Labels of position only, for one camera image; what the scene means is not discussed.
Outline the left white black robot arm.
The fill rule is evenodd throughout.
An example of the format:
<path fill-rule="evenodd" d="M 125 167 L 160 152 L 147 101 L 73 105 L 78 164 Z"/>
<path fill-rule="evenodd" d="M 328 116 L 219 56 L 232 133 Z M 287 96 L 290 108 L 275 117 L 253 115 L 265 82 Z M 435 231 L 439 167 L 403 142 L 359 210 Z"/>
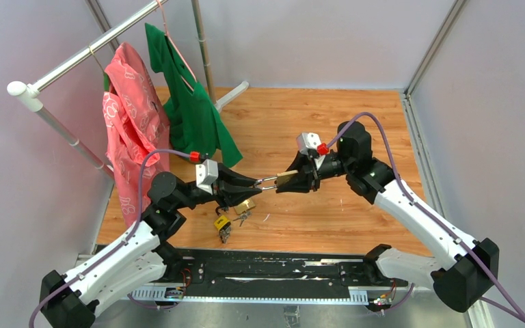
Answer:
<path fill-rule="evenodd" d="M 158 279 L 175 282 L 183 273 L 183 257 L 168 239 L 186 221 L 180 210 L 209 202 L 236 206 L 261 193 L 261 182 L 212 160 L 196 166 L 191 182 L 158 173 L 139 221 L 89 260 L 66 273 L 53 270 L 44 276 L 39 312 L 52 327 L 91 327 L 136 288 Z"/>

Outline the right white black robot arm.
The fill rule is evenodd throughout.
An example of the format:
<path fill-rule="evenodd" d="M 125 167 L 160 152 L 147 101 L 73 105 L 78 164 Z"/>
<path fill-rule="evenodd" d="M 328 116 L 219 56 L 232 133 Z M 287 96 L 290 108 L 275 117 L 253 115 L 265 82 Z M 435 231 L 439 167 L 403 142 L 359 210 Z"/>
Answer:
<path fill-rule="evenodd" d="M 316 133 L 297 137 L 298 152 L 277 182 L 278 193 L 317 191 L 323 180 L 344 176 L 350 189 L 392 215 L 431 252 L 405 253 L 380 244 L 363 258 L 364 279 L 380 285 L 399 279 L 428 288 L 450 309 L 464 313 L 495 285 L 500 250 L 448 222 L 373 155 L 371 135 L 359 122 L 338 127 L 337 149 L 329 150 Z"/>

